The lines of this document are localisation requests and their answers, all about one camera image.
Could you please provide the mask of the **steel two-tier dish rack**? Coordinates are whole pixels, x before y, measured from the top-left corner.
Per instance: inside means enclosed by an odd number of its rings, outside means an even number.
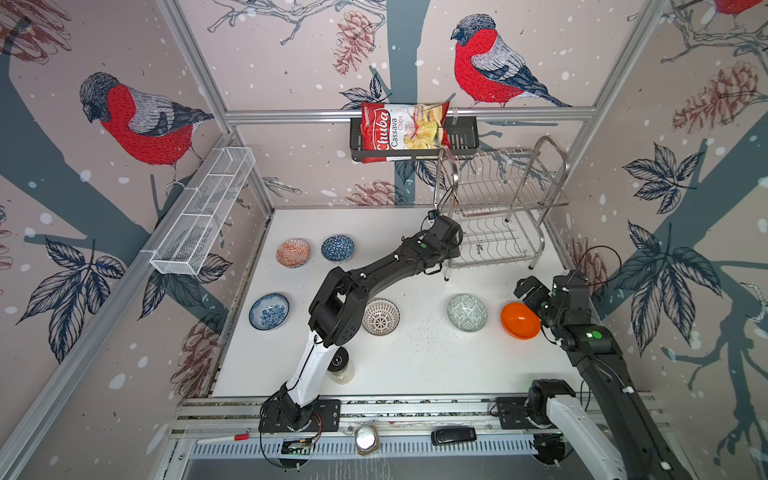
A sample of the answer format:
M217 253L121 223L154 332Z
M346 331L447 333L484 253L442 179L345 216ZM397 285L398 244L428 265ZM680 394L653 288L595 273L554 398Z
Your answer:
M546 218L569 203L564 183L570 171L568 151L549 135L532 147L472 155L442 150L434 204L463 232L458 256L444 263L443 279L457 269L507 263L534 269L547 244Z

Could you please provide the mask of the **green patterned bowl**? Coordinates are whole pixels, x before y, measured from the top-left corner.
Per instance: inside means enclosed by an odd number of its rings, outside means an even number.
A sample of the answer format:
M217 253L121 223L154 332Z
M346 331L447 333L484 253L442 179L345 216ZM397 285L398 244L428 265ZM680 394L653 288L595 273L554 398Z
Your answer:
M447 316L451 324L457 329L474 333L485 327L488 312L479 298L469 294L460 294L449 301Z

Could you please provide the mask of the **white brown lattice bowl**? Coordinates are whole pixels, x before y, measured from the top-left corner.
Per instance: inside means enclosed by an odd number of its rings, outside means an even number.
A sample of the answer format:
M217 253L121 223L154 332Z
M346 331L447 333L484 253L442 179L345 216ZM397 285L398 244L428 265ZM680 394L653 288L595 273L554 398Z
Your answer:
M362 325L365 331L374 336L391 334L399 325L400 312L390 300L372 299L364 310Z

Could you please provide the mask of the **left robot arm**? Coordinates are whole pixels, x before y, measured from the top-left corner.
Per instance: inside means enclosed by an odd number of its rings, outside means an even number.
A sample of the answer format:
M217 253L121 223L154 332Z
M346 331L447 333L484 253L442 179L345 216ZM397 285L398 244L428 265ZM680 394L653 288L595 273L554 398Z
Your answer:
M404 237L390 254L364 267L328 272L309 305L309 334L293 376L269 396L259 411L260 433L337 428L328 407L319 408L320 389L333 357L359 332L369 300L395 283L434 275L460 254L462 227L445 215Z

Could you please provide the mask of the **orange plastic bowl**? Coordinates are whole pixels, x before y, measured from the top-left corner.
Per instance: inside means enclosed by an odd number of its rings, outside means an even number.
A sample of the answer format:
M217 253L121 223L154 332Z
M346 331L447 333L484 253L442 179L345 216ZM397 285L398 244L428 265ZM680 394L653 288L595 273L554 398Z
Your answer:
M541 330L539 317L520 302L505 305L501 311L500 319L504 330L518 340L533 339Z

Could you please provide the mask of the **dark blue patterned bowl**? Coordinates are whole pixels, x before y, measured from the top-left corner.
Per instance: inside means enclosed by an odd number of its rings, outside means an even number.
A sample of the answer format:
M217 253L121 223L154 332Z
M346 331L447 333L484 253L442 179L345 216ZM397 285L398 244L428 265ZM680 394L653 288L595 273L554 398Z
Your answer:
M321 245L321 255L328 261L343 263L349 260L355 252L355 243L345 234L332 235Z

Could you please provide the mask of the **red cassava chips bag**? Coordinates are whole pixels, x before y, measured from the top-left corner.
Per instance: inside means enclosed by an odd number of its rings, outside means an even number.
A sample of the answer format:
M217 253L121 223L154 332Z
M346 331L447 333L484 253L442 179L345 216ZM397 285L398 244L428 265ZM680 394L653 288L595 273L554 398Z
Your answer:
M361 104L361 138L363 152L384 152L385 156L362 157L362 163L401 160L391 156L395 151L426 151L448 147L445 120L449 102L441 104Z

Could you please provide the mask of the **red patterned bowl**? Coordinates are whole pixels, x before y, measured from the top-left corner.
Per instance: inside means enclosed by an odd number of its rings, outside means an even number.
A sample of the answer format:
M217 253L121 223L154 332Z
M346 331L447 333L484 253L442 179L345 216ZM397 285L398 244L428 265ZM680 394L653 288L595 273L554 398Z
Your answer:
M277 262L286 268L298 268L311 256L311 245L304 239L292 238L283 242L277 249Z

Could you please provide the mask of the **black lidded glass jar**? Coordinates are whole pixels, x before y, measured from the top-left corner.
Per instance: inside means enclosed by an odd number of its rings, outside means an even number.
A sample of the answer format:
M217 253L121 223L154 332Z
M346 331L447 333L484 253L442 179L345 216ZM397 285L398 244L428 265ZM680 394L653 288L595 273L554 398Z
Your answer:
M346 348L338 348L332 357L327 372L337 384L345 385L351 382L354 377L354 365Z

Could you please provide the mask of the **black remote device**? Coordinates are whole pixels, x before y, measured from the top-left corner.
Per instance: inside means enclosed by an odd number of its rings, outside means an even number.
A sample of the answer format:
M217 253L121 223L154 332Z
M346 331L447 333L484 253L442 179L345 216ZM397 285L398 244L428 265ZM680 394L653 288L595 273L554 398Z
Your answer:
M430 434L433 446L447 446L477 440L476 430L469 426L450 426L438 428Z

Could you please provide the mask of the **blue floral bowl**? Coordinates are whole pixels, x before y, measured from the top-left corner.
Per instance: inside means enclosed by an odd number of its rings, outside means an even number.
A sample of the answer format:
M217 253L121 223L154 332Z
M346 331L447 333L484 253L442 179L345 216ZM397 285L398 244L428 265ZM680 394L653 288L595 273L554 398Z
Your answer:
M269 293L257 299L249 311L250 325L259 331L281 326L290 313L290 302L280 293Z

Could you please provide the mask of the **round silver object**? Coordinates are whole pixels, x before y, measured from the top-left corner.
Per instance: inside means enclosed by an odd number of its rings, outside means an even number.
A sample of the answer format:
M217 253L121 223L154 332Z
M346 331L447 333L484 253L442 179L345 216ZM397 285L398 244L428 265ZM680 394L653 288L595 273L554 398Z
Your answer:
M355 447L361 456L372 454L380 448L380 439L373 424L360 426L355 432Z

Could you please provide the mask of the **black wall basket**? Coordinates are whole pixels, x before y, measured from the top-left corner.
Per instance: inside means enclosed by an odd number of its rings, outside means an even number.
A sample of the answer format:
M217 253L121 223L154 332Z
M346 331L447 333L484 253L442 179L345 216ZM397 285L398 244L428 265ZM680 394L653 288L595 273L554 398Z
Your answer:
M445 126L444 138L449 141L450 151L455 156L475 154L479 148L477 119L468 116L460 116L456 120L450 119ZM373 158L384 158L386 161L436 160L440 150L440 148L393 151L364 150L360 118L351 120L349 148L352 159L363 163Z

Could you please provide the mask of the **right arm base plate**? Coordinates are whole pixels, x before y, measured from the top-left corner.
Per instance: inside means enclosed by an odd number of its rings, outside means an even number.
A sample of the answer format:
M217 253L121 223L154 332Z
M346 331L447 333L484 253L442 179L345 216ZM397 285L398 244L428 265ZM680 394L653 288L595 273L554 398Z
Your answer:
M499 419L502 430L539 429L531 418L527 396L497 397L490 412Z

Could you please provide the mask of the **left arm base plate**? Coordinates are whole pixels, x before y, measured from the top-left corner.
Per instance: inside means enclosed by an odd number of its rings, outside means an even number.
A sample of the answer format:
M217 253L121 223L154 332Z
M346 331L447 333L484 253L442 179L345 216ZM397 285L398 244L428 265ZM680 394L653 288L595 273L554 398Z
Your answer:
M289 397L269 398L260 409L260 433L337 432L341 402L337 399L316 399L298 407Z

